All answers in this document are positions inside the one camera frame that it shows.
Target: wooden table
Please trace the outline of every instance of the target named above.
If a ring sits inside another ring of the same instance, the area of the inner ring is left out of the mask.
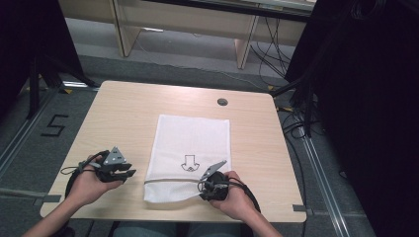
[[[220,106],[224,98],[228,105]],[[303,222],[302,205],[281,125],[268,94],[107,81],[96,96],[62,167],[118,146],[136,173],[116,190],[82,207],[74,218],[235,221],[200,197],[180,203],[143,200],[143,183],[159,115],[230,119],[231,164],[271,222]],[[63,195],[69,176],[57,174],[50,195]],[[41,215],[57,202],[44,203]]]

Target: person's left hand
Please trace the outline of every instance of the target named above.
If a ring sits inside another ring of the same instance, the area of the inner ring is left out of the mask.
[[[92,162],[99,159],[102,159],[102,156],[96,157]],[[123,181],[113,181],[109,183],[100,181],[96,176],[96,173],[92,172],[94,168],[91,165],[87,165],[84,170],[85,171],[79,174],[77,179],[74,181],[71,191],[67,197],[76,201],[80,206],[94,202],[105,192],[116,189],[123,184]]]

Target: table hole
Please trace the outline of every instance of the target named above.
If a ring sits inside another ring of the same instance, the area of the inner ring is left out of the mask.
[[[224,98],[219,98],[216,102],[217,102],[219,105],[221,105],[221,106],[226,106],[226,105],[228,105],[228,101],[227,101],[227,100],[225,100]]]

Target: person's right hand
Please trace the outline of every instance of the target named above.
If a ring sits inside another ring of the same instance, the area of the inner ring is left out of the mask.
[[[240,180],[237,173],[234,171],[226,172],[224,175],[228,178]],[[234,185],[228,186],[228,195],[225,200],[210,200],[209,203],[231,218],[244,222],[246,222],[246,218],[252,216],[255,212],[258,212],[253,201],[244,193],[243,189]]]

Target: gray floor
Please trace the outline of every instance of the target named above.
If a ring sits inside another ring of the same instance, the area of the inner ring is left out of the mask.
[[[265,93],[268,85],[279,87],[287,84],[265,65],[259,72],[260,60],[253,53],[250,53],[245,69],[237,69],[233,39],[166,31],[142,32],[130,56],[121,58],[113,25],[77,20],[67,20],[67,24],[85,73],[98,82],[112,79]],[[263,50],[269,47],[266,43],[260,46]],[[283,46],[282,50],[292,57],[293,47]],[[0,177],[1,189],[47,193],[96,95],[96,92],[85,90],[74,90],[71,94],[52,93],[54,96],[40,120]],[[41,94],[45,98],[48,90]],[[276,105],[287,107],[291,95],[292,91],[276,98]],[[29,91],[23,90],[12,111],[1,121],[0,150],[6,148],[26,120],[28,101]],[[60,136],[41,136],[42,133],[56,132],[54,128],[46,127],[54,115],[68,115],[71,119],[59,118],[60,124],[65,125]],[[278,115],[284,122],[289,113],[279,112]],[[284,127],[291,123],[293,120],[288,118]],[[320,123],[312,129],[317,154],[349,233],[351,236],[375,236],[350,184],[339,175],[339,162],[329,145],[327,133]],[[274,225],[285,236],[300,236],[304,227],[304,236],[337,236],[302,141],[289,138],[295,176],[301,195],[304,191],[306,193],[306,205],[312,214],[305,226],[302,223]],[[36,198],[5,195],[0,195],[0,198],[0,236],[20,236],[40,219]],[[77,236],[107,236],[111,225],[112,221],[75,219],[70,222]]]

